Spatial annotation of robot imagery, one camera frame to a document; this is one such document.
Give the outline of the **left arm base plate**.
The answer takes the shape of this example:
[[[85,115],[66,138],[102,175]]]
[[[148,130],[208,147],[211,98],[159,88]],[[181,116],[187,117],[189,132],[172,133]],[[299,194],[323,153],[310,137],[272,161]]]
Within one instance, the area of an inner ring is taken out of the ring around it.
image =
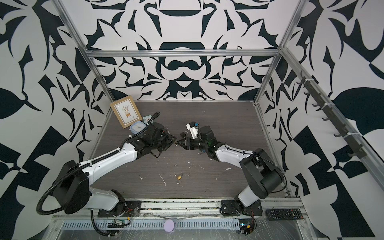
[[[135,217],[141,212],[141,201],[126,201],[124,204],[119,203],[112,210],[99,210],[97,216],[99,218],[115,218],[115,217]]]

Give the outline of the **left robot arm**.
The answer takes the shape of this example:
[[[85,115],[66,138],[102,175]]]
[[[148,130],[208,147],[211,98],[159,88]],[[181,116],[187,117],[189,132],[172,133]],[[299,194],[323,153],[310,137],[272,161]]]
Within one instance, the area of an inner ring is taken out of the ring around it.
[[[37,203],[36,212],[41,216],[65,212],[74,214],[82,209],[99,209],[121,216],[127,211],[125,198],[117,191],[104,191],[92,185],[113,170],[136,161],[154,151],[166,151],[176,140],[163,125],[155,119],[155,112],[145,128],[123,140],[121,145],[97,158],[75,163],[67,162],[58,177]]]

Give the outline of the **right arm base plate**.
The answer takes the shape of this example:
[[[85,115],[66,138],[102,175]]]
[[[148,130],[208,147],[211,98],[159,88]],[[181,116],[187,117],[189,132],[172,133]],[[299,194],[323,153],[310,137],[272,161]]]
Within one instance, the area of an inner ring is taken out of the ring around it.
[[[262,216],[263,208],[260,200],[245,207],[239,200],[222,200],[220,214],[223,216]]]

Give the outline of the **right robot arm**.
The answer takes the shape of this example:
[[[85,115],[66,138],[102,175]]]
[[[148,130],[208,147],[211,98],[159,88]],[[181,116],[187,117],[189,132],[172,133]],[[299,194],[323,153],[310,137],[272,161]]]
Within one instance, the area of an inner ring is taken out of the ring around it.
[[[189,134],[181,134],[183,138],[177,141],[177,145],[189,151],[199,150],[211,160],[242,169],[248,185],[236,197],[240,206],[250,207],[274,193],[278,186],[287,183],[282,170],[263,149],[246,151],[231,147],[218,141],[209,126],[188,127],[188,131]]]

